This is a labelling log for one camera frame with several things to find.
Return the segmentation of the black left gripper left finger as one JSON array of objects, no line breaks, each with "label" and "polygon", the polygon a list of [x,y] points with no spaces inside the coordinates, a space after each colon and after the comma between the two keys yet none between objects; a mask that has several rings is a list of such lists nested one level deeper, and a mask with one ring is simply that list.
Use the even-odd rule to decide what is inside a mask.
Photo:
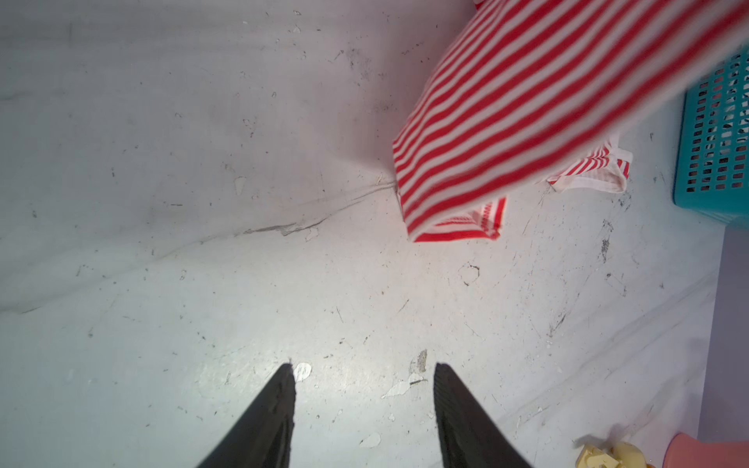
[{"label": "black left gripper left finger", "polygon": [[294,431],[296,380],[281,365],[201,467],[288,468]]}]

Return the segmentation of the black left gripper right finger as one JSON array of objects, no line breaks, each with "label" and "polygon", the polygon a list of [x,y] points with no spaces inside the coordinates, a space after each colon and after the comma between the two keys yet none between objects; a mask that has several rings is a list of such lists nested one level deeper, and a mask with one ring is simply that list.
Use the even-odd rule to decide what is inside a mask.
[{"label": "black left gripper right finger", "polygon": [[445,467],[530,467],[447,364],[435,367],[433,396]]}]

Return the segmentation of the red white striped tank top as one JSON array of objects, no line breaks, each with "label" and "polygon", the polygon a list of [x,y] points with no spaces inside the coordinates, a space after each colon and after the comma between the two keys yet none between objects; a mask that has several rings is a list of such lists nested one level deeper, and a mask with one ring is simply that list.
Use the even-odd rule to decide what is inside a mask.
[{"label": "red white striped tank top", "polygon": [[481,1],[393,142],[413,242],[495,239],[504,199],[603,145],[748,37],[744,1]]}]

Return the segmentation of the yellow toy giraffe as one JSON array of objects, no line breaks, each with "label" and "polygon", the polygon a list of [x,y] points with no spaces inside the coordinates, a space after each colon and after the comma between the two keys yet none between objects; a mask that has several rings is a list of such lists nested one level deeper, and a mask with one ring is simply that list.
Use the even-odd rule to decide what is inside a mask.
[{"label": "yellow toy giraffe", "polygon": [[620,442],[610,450],[585,445],[577,458],[577,468],[651,468],[651,464],[637,447]]}]

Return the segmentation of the pink watering can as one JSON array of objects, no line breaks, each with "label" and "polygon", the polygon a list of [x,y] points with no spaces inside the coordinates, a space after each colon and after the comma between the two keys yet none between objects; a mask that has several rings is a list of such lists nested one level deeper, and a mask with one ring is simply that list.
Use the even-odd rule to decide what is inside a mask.
[{"label": "pink watering can", "polygon": [[679,433],[670,442],[663,468],[749,468],[748,442],[702,443]]}]

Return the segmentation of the teal plastic basket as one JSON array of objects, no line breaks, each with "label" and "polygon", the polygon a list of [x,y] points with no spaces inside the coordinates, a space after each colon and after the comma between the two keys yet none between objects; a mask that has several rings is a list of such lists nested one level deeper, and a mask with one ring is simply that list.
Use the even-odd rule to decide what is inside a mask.
[{"label": "teal plastic basket", "polygon": [[748,220],[748,47],[686,92],[674,204],[718,222]]}]

